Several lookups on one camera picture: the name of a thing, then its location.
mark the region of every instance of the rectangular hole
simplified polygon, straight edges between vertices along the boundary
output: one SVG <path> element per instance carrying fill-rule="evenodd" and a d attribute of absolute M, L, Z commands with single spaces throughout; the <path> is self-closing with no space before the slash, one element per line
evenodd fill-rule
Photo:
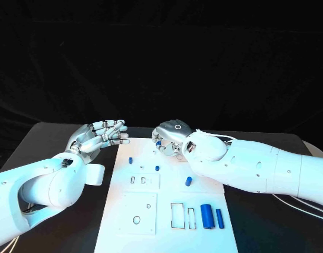
<path fill-rule="evenodd" d="M 186 228 L 185 205 L 172 203 L 172 228 Z"/>
<path fill-rule="evenodd" d="M 196 229 L 193 208 L 187 208 L 189 229 Z"/>

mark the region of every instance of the black fabric backdrop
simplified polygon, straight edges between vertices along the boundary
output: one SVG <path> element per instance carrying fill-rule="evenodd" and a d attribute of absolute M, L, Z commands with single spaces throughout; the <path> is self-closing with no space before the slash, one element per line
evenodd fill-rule
<path fill-rule="evenodd" d="M 179 118 L 294 133 L 323 149 L 323 10 L 257 9 L 0 2 L 0 166 L 39 121 Z"/>

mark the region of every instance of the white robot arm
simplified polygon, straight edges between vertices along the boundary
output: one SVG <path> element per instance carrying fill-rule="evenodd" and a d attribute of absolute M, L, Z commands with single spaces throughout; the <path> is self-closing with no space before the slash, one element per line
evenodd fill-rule
<path fill-rule="evenodd" d="M 255 141 L 222 141 L 180 120 L 151 135 L 166 155 L 182 153 L 193 172 L 254 193 L 287 194 L 323 205 L 323 158 L 290 153 Z"/>
<path fill-rule="evenodd" d="M 99 148 L 130 143 L 125 130 L 123 120 L 84 125 L 63 153 L 0 173 L 0 245 L 75 203 L 85 184 L 101 185 L 104 166 L 88 163 Z M 20 210 L 19 198 L 36 204 L 30 210 Z"/>

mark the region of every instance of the black table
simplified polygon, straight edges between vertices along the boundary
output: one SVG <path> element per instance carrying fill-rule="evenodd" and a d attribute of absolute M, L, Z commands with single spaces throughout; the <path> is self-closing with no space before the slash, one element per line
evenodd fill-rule
<path fill-rule="evenodd" d="M 36 124 L 1 171 L 63 152 L 68 138 L 78 127 L 69 124 Z M 310 155 L 300 138 L 293 134 L 210 132 Z M 151 128 L 128 128 L 127 133 L 130 137 L 148 138 Z M 117 149 L 118 146 L 102 149 L 94 160 L 94 163 L 105 166 L 102 185 L 85 185 L 76 203 L 19 237 L 13 253 L 94 252 Z M 249 193 L 225 186 L 225 196 L 239 253 L 323 252 L 323 220 L 290 208 L 270 194 Z"/>

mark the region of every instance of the blue battery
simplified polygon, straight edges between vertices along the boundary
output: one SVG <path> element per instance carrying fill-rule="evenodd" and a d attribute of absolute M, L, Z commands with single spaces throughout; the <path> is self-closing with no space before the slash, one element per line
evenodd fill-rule
<path fill-rule="evenodd" d="M 218 219 L 219 228 L 223 228 L 223 219 L 222 219 L 221 209 L 216 209 L 216 219 Z"/>
<path fill-rule="evenodd" d="M 190 186 L 190 184 L 192 184 L 192 178 L 187 177 L 187 178 L 186 178 L 186 186 Z"/>
<path fill-rule="evenodd" d="M 215 227 L 212 207 L 209 204 L 200 205 L 203 228 L 212 229 Z"/>

